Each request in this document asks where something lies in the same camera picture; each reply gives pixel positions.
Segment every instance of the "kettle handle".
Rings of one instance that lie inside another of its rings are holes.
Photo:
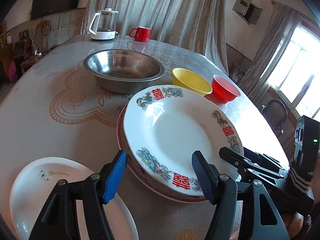
[[[100,20],[100,15],[101,13],[92,13],[91,16],[90,16],[90,19],[89,19],[89,22],[88,22],[88,25],[87,25],[87,33],[91,33],[93,35],[96,35],[97,34],[97,29],[98,29],[98,22]]]

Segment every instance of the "plate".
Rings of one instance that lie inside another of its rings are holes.
[[[20,239],[29,239],[36,219],[58,180],[80,181],[92,173],[80,163],[58,157],[38,159],[24,167],[10,192],[10,213]],[[82,201],[77,200],[76,206],[81,239],[89,240]],[[138,240],[132,216],[118,194],[103,207],[116,240]]]
[[[196,150],[220,173],[239,176],[219,157],[222,147],[243,155],[235,127],[215,104],[185,88],[153,86],[135,94],[124,115],[124,133],[144,171],[173,191],[203,196],[191,164]]]
[[[194,203],[194,202],[207,200],[203,196],[202,197],[190,196],[180,192],[173,191],[169,187],[158,182],[156,179],[154,179],[144,171],[144,169],[141,167],[141,164],[139,164],[139,162],[137,162],[136,159],[133,157],[133,153],[129,148],[127,138],[125,137],[125,134],[124,134],[123,119],[124,119],[124,114],[126,109],[127,109],[127,105],[124,106],[124,108],[122,109],[119,115],[119,119],[117,123],[117,140],[118,140],[119,149],[125,150],[127,152],[128,167],[131,170],[131,172],[137,177],[137,179],[140,180],[144,185],[147,186],[147,188],[149,188],[153,192],[173,201],[183,202],[183,203]]]

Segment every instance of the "black chair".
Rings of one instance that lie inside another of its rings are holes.
[[[287,109],[279,99],[271,99],[266,105],[262,105],[260,113],[267,120],[274,131],[280,131],[277,137],[283,134],[282,125],[287,119]]]

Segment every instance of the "electric kettle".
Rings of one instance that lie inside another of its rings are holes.
[[[112,8],[106,8],[91,14],[86,28],[90,38],[97,41],[113,39],[116,36],[118,13],[118,11],[113,11]]]

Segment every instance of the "screw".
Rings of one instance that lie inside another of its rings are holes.
[[[254,184],[255,186],[257,186],[257,187],[260,187],[260,186],[262,185],[262,182],[261,182],[260,180],[258,180],[258,179],[254,179],[254,180],[253,180],[253,184]]]
[[[66,180],[65,179],[60,179],[59,181],[58,181],[58,185],[59,186],[62,186],[62,185],[64,185],[66,183]]]
[[[227,174],[221,174],[220,175],[220,179],[222,180],[228,180],[229,179],[229,176]]]
[[[100,175],[99,175],[98,173],[94,173],[94,174],[92,174],[92,175],[90,176],[90,178],[93,179],[93,180],[97,180],[97,179],[100,178]]]

